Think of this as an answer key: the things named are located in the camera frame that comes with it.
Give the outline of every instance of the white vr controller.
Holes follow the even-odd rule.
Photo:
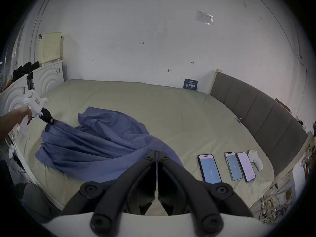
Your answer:
[[[262,170],[263,169],[263,164],[262,161],[260,160],[257,151],[255,150],[250,150],[248,153],[248,158],[251,162],[253,162],[258,170]]]

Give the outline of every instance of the mattress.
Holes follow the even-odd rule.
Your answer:
[[[44,96],[46,108],[54,119],[75,127],[78,113],[87,107],[103,108],[126,113],[143,123],[148,132],[164,141],[179,156],[184,167],[202,180],[198,155],[213,154],[223,182],[251,206],[270,187],[273,167],[247,128],[236,116],[211,95],[189,89],[148,85],[136,82],[69,80]],[[14,131],[18,156],[30,177],[48,198],[62,209],[78,191],[82,182],[58,170],[44,166],[35,158],[41,145],[41,133],[46,123],[35,118],[29,125],[30,139]],[[256,178],[232,181],[224,152],[256,150],[263,170],[253,165]]]

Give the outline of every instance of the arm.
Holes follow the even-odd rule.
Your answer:
[[[4,140],[14,126],[20,124],[26,115],[28,115],[28,119],[31,120],[32,112],[25,106],[20,109],[12,110],[3,117],[0,117],[0,141]]]

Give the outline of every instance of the smartphone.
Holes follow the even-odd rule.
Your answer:
[[[234,152],[225,153],[225,158],[233,181],[242,179],[242,172],[236,154]]]
[[[249,182],[255,179],[256,178],[255,171],[253,170],[253,167],[247,156],[247,153],[246,152],[238,153],[237,157],[241,165],[242,171],[244,173],[246,182]]]
[[[199,155],[197,158],[200,164],[203,181],[210,184],[221,183],[222,180],[219,175],[218,168],[214,160],[214,156]]]

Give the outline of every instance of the white wall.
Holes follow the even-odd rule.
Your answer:
[[[38,33],[62,32],[68,79],[181,88],[189,78],[208,93],[214,71],[221,69],[278,98],[294,116],[305,83],[301,53],[309,71],[298,117],[311,128],[316,119],[314,53],[282,0],[263,2],[50,0]],[[197,10],[211,14],[213,26],[197,21]]]

